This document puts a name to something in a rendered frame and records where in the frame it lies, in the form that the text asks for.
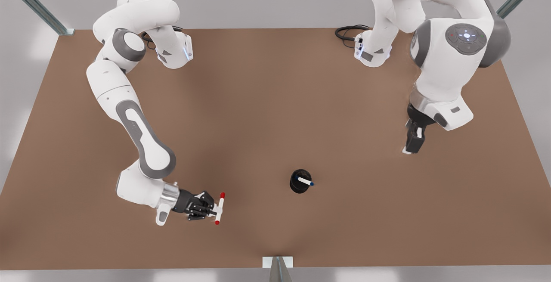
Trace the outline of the white pen with red caps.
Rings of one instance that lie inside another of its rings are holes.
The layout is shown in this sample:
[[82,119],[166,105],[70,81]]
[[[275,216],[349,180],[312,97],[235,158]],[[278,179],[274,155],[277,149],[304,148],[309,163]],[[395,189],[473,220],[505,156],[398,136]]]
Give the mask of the white pen with red caps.
[[215,205],[215,208],[213,209],[213,211],[215,212],[215,225],[219,225],[220,220],[222,218],[223,204],[224,204],[225,197],[226,197],[226,194],[224,192],[221,192],[219,203]]

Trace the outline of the black pen holder cup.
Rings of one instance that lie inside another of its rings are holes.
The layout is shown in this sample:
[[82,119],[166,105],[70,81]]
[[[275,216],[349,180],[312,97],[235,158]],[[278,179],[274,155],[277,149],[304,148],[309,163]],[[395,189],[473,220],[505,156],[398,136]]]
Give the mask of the black pen holder cup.
[[311,174],[303,169],[293,171],[290,180],[291,190],[297,194],[306,192],[310,186],[313,186]]

